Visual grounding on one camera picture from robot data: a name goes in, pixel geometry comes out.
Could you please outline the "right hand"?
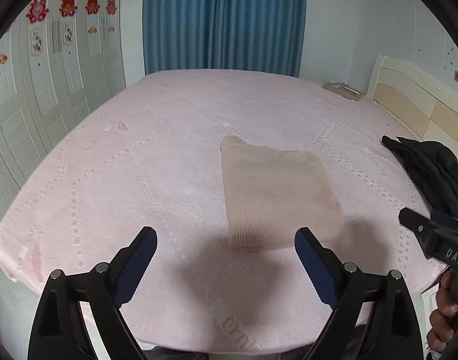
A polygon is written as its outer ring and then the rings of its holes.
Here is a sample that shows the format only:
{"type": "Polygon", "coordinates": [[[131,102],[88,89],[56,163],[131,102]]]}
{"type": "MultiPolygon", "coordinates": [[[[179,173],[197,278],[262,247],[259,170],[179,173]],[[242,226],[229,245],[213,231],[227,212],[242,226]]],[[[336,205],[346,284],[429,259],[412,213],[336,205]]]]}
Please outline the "right hand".
{"type": "Polygon", "coordinates": [[[432,351],[442,353],[454,337],[454,329],[450,326],[452,318],[457,314],[458,304],[450,292],[453,282],[451,271],[446,271],[439,281],[436,292],[436,309],[431,312],[429,321],[431,329],[427,334],[428,347],[432,351]]]}

